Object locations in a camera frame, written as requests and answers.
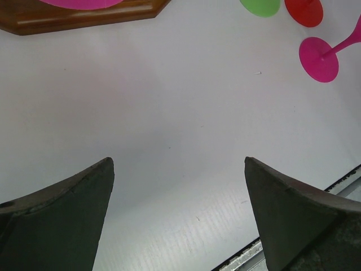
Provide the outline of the gold wire wine glass rack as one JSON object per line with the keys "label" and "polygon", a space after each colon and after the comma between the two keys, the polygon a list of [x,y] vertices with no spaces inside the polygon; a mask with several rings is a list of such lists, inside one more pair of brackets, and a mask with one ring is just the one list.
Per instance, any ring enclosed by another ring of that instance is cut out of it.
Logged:
{"label": "gold wire wine glass rack", "polygon": [[1,30],[28,36],[155,18],[169,3],[122,1],[100,10],[70,10],[41,1],[1,1]]}

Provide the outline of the pink plastic wine glass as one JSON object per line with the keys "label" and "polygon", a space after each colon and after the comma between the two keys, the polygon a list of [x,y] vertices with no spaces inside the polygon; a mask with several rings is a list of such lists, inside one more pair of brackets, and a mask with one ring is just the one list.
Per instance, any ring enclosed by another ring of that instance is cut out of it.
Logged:
{"label": "pink plastic wine glass", "polygon": [[321,38],[308,37],[301,42],[298,56],[310,77],[318,82],[329,83],[339,72],[337,53],[355,43],[360,43],[360,18],[351,35],[335,47]]}
{"label": "pink plastic wine glass", "polygon": [[41,2],[71,10],[98,10],[112,7],[122,0],[41,0]]}

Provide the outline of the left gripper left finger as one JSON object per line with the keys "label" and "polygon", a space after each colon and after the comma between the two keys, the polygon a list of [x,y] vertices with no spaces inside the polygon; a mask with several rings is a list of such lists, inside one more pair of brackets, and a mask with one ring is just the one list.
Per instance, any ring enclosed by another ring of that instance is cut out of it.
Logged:
{"label": "left gripper left finger", "polygon": [[92,270],[115,180],[112,158],[1,204],[1,270]]}

